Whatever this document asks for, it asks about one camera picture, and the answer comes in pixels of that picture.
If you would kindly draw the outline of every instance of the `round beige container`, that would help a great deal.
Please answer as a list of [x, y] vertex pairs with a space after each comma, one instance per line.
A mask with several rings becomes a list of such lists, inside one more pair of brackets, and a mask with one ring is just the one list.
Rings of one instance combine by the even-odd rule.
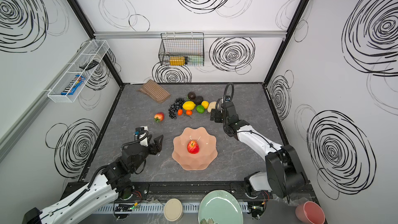
[[164, 216], [168, 221], [178, 221], [183, 214], [182, 204], [178, 199], [170, 199], [164, 206]]

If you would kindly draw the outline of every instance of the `mint green plate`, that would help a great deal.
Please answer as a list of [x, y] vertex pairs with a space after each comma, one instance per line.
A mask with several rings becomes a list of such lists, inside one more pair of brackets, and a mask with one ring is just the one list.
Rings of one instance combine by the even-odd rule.
[[233, 195], [224, 190], [207, 194], [199, 207], [198, 221], [212, 218], [214, 224], [243, 224], [242, 209]]

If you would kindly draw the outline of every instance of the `white wall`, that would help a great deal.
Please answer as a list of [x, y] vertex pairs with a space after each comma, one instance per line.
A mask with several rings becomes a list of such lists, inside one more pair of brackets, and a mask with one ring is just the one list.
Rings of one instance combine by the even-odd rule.
[[[194, 3], [189, 0], [78, 0], [96, 32], [286, 30], [299, 1], [196, 0]], [[281, 43], [280, 38], [253, 38], [256, 50], [254, 59], [249, 59], [252, 62], [238, 71], [224, 71], [223, 66], [217, 69], [217, 65], [214, 66], [209, 59], [214, 41], [212, 38], [205, 39], [204, 67], [162, 69], [177, 70], [176, 73], [183, 71], [192, 78], [176, 82], [262, 82]], [[117, 47], [114, 52], [123, 67], [121, 77], [124, 82], [143, 83], [152, 76], [152, 68], [159, 62], [160, 39], [113, 39], [108, 42]], [[234, 59], [223, 57], [220, 62], [232, 66], [247, 59], [247, 55]]]
[[386, 76], [397, 75], [397, 5], [313, 0], [307, 37], [290, 42], [268, 85], [330, 224], [398, 218], [398, 77]]
[[[5, 24], [9, 24], [5, 14], [10, 11], [4, 4], [0, 7], [3, 73], [0, 86], [0, 136], [87, 39], [66, 0], [36, 0], [36, 3], [41, 1], [44, 6], [38, 4], [42, 8], [38, 6], [37, 11], [45, 9], [47, 12], [48, 19], [44, 20], [48, 23], [48, 29], [35, 29], [37, 23], [34, 23], [32, 33], [36, 31], [36, 34], [46, 35], [42, 38], [37, 38], [37, 35], [26, 36], [24, 40], [13, 44], [5, 44], [5, 36], [26, 34], [25, 29], [15, 25], [13, 28], [4, 28]], [[14, 3], [15, 9], [29, 4], [18, 0], [14, 0]], [[34, 16], [45, 14], [37, 12]], [[23, 215], [30, 209], [42, 209], [59, 201], [67, 182], [77, 180], [80, 175], [118, 89], [102, 62], [74, 103], [54, 103], [49, 100], [0, 163], [1, 223], [21, 223]]]

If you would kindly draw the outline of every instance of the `brown striped cloth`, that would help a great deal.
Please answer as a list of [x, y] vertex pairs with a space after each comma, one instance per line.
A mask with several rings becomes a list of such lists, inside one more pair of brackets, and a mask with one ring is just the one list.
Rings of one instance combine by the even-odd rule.
[[138, 91], [143, 92], [147, 96], [151, 97], [157, 103], [163, 103], [171, 96], [169, 92], [164, 90], [153, 80], [149, 80], [147, 83], [142, 85]]

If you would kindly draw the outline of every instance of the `red cup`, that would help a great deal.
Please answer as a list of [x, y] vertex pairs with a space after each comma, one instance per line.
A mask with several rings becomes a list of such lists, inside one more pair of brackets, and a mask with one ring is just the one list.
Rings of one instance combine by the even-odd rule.
[[324, 224], [325, 213], [322, 208], [315, 202], [306, 202], [296, 208], [296, 216], [304, 223], [308, 224]]

